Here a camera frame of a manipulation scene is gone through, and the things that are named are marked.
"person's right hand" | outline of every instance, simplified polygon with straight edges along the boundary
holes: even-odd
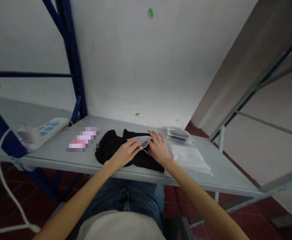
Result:
[[[169,162],[173,161],[171,156],[168,153],[165,138],[163,135],[158,134],[157,132],[148,130],[148,133],[152,137],[153,141],[149,142],[150,150],[149,154],[164,168]]]

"white plastic bag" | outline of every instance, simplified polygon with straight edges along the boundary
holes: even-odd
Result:
[[[197,148],[171,144],[174,160],[184,169],[195,170],[213,176],[210,166],[205,162]]]

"blue shelf post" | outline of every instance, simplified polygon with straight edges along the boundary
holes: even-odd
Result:
[[[62,35],[65,43],[65,49],[71,74],[59,74],[59,73],[36,73],[36,72],[14,72],[14,71],[0,71],[0,77],[71,77],[76,96],[76,104],[74,112],[72,114],[71,121],[75,123],[78,117],[80,119],[87,116],[86,99],[84,93],[83,79],[80,67],[80,60],[78,55],[75,30],[73,24],[73,17],[71,13],[71,5],[69,0],[56,0],[58,12],[56,12],[51,0],[42,0],[46,6],[49,14],[51,15],[57,29]],[[3,134],[9,129],[9,126],[5,123],[4,119],[0,116],[0,139]],[[28,152],[24,146],[20,143],[16,135],[10,131],[3,142],[2,149],[7,155],[21,158]],[[78,174],[70,189],[66,194],[60,198],[57,193],[58,184],[61,178],[62,171],[56,171],[54,184],[48,180],[48,178],[42,173],[40,168],[36,168],[33,171],[25,171],[27,175],[33,179],[33,181],[41,187],[46,194],[56,202],[66,199],[71,188],[79,180],[82,174]]]

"lap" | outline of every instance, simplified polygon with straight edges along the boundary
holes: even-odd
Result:
[[[87,207],[82,221],[109,210],[131,211],[153,218],[161,228],[164,196],[162,185],[109,178]]]

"black fabric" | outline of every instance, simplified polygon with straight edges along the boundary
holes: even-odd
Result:
[[[95,156],[101,164],[104,164],[109,160],[114,153],[120,148],[122,144],[127,142],[127,139],[138,137],[138,136],[149,136],[147,133],[134,133],[124,130],[123,137],[116,135],[115,130],[109,130],[99,142],[99,147],[96,149]],[[164,168],[149,156],[145,151],[139,151],[132,161],[127,163],[125,167],[134,164],[137,167],[144,167],[159,172],[164,172]]]

